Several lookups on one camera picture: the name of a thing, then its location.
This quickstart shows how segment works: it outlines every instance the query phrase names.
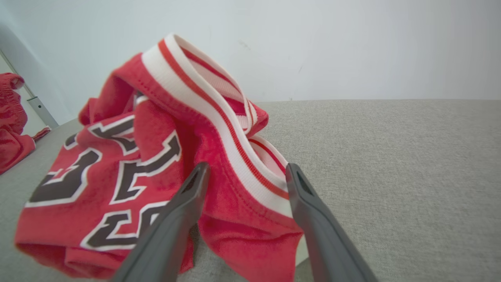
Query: red stripe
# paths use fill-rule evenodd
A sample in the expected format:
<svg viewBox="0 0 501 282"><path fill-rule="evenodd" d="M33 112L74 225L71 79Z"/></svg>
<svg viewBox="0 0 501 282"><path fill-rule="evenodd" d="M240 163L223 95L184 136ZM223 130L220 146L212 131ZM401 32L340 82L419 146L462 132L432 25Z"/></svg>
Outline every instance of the red stripe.
<svg viewBox="0 0 501 282"><path fill-rule="evenodd" d="M174 56L172 56L172 54L170 53L164 40L162 40L162 41L160 41L160 43L158 43L158 48L160 49L160 52L162 53L164 59L170 65L172 70L177 74L177 76L184 82L184 84L186 84L186 86L188 86L193 92L200 95L200 97L202 97L205 101L207 101L214 109L217 110L219 115L224 119L224 122L226 123L226 126L228 127L229 132L231 133L231 137L233 138L233 142L235 143L236 148L237 148L238 152L240 153L240 156L243 158L243 160L245 161L245 164L250 169L252 174L254 174L256 179L259 180L259 182L261 182L271 192L288 200L289 194L286 191L273 185L273 183L271 183L268 179L263 177L261 175L261 173L259 173L258 169L254 166L254 164L250 161L248 156L245 154L245 151L243 150L240 142L238 141L238 138L236 137L235 130L234 130L233 126L231 126L231 123L230 123L228 117L226 116L226 114L224 114L221 107L214 100L212 100L207 95L207 93L205 93L198 85L196 85L196 83L193 80L191 80L191 78L183 71L181 66L174 59Z"/></svg>
<svg viewBox="0 0 501 282"><path fill-rule="evenodd" d="M258 145L259 147L263 148L263 150L266 151L266 153L268 153L268 155L270 155L272 157L272 159L275 161L275 163L277 163L277 166L279 166L280 170L284 173L285 175L285 168L284 166L282 165L282 163L279 161L279 159L277 158L277 156L275 156L275 154L273 154L273 152L268 149L268 147L266 147L264 144L262 144L261 142L259 141L256 141L254 139L249 139L249 142L252 142L256 145Z"/></svg>
<svg viewBox="0 0 501 282"><path fill-rule="evenodd" d="M205 62L204 60L198 58L194 53L188 51L187 49L183 48L183 47L180 47L181 50L183 51L183 53L185 54L185 56L192 60L192 61L195 61L197 64L201 65L202 67L206 68L208 71L210 71L211 73L213 73L214 75L222 78L224 81L228 82L231 86L233 86L233 88L235 88L235 90L240 93L240 95L242 95L242 93L240 92L240 90L230 81L230 79L228 79L225 75L223 75L222 73L218 72L215 68L213 68L211 65L209 65L207 62ZM251 123L250 123L250 126L252 127L252 125L254 124L254 118L252 116L252 112L250 112L250 120L251 120Z"/></svg>

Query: gray surface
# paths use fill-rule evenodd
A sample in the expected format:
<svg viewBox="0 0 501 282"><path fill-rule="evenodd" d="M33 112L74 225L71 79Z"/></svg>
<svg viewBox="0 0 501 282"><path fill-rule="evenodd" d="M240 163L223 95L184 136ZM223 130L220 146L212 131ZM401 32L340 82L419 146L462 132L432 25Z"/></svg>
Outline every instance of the gray surface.
<svg viewBox="0 0 501 282"><path fill-rule="evenodd" d="M260 103L262 135L301 166L381 281L501 280L501 101ZM0 277L67 281L12 245L19 212L74 121L0 176ZM242 281L199 241L178 281ZM312 281L308 262L296 281Z"/></svg>

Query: gray tablecloth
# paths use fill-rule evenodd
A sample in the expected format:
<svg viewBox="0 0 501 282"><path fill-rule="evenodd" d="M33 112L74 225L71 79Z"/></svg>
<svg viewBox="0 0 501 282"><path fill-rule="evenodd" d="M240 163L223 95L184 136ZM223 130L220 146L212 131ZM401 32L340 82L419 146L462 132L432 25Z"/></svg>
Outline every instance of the gray tablecloth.
<svg viewBox="0 0 501 282"><path fill-rule="evenodd" d="M259 106L270 114L261 135L301 166L381 281L501 280L501 101ZM80 128L57 128L0 176L2 280L70 280L12 242L23 203ZM243 281L201 240L194 263L178 281ZM296 281L313 281L309 261Z"/></svg>

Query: gray fabric surface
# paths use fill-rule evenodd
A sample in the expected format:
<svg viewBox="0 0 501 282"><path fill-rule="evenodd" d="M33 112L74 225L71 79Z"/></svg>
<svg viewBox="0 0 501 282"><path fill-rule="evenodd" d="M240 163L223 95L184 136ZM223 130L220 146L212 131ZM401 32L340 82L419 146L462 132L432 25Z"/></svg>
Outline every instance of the gray fabric surface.
<svg viewBox="0 0 501 282"><path fill-rule="evenodd" d="M501 280L501 101L259 103L261 133L301 166L380 281ZM72 121L0 176L0 277L70 281L13 247L19 212ZM199 240L178 281L243 281ZM313 281L309 262L296 281Z"/></svg>

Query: red garment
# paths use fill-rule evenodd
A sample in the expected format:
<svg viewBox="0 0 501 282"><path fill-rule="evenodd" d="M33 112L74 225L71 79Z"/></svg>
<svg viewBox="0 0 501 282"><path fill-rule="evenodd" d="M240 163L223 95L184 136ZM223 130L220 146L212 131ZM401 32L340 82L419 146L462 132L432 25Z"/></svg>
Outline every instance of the red garment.
<svg viewBox="0 0 501 282"><path fill-rule="evenodd" d="M287 162L254 136L268 114L201 51L170 35L115 70L79 115L22 211L17 247L73 277L110 278L200 162L211 175L198 222L249 281L293 281L301 229ZM193 267L193 243L180 272Z"/></svg>
<svg viewBox="0 0 501 282"><path fill-rule="evenodd" d="M33 139L21 135L28 116L21 106L21 96L14 90L24 83L17 74L0 74L0 174L35 149Z"/></svg>

